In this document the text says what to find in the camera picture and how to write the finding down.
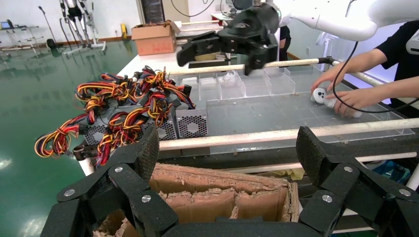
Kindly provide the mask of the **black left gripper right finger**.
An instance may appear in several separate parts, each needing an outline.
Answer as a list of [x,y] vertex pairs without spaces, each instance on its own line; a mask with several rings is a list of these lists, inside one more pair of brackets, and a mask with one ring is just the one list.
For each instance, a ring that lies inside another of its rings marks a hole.
[[346,209],[356,212],[380,237],[419,234],[416,191],[365,168],[350,152],[320,141],[307,126],[296,139],[299,162],[317,191],[303,208],[299,222],[320,236],[331,236]]

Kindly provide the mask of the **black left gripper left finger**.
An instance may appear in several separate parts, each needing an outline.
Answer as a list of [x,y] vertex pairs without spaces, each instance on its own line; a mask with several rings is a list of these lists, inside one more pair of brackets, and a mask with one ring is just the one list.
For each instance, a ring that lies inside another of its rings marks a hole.
[[163,236],[178,224],[178,216],[149,186],[158,156],[159,135],[149,127],[139,142],[116,149],[104,166],[63,188],[41,235],[91,237],[120,210],[141,236]]

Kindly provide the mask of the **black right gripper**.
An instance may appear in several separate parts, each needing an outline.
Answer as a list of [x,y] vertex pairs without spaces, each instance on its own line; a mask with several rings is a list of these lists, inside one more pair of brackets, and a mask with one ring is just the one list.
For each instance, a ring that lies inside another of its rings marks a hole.
[[177,64],[183,67],[194,61],[196,56],[226,52],[231,40],[247,40],[255,42],[244,46],[248,57],[244,74],[249,76],[252,71],[277,60],[278,42],[275,33],[279,23],[280,10],[277,6],[269,3],[254,5],[238,14],[225,31],[210,31],[189,39],[177,52]]

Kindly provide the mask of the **person left hand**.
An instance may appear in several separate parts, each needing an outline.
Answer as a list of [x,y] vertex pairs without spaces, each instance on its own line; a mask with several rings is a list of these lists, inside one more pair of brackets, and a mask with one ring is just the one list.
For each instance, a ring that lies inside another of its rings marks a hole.
[[356,89],[351,91],[339,91],[330,94],[327,99],[336,99],[334,110],[342,117],[353,117],[358,111],[368,106],[367,97],[364,89]]

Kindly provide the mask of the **person right hand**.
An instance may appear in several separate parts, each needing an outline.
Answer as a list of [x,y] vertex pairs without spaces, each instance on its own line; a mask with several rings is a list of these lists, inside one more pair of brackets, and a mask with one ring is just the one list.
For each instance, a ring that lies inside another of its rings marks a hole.
[[335,65],[333,68],[324,72],[317,80],[315,80],[310,88],[310,92],[313,93],[316,88],[318,88],[322,83],[329,81],[329,85],[326,87],[326,92],[329,92],[333,88],[333,83],[339,84],[346,72],[347,69],[343,69],[343,63]]

